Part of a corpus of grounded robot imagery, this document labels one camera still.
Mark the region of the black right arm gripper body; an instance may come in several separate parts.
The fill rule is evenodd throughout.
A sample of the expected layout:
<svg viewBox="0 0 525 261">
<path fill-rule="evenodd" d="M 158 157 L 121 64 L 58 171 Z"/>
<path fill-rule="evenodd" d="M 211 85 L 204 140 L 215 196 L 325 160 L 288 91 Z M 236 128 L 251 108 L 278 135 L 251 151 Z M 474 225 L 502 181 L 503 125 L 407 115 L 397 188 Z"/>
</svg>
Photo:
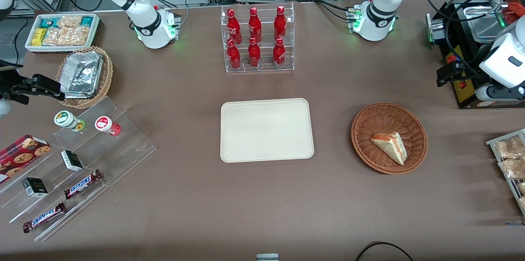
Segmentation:
<svg viewBox="0 0 525 261">
<path fill-rule="evenodd" d="M 7 93 L 12 87 L 20 85 L 27 78 L 21 76 L 18 69 L 24 65 L 0 61 L 0 94 Z"/>
</svg>

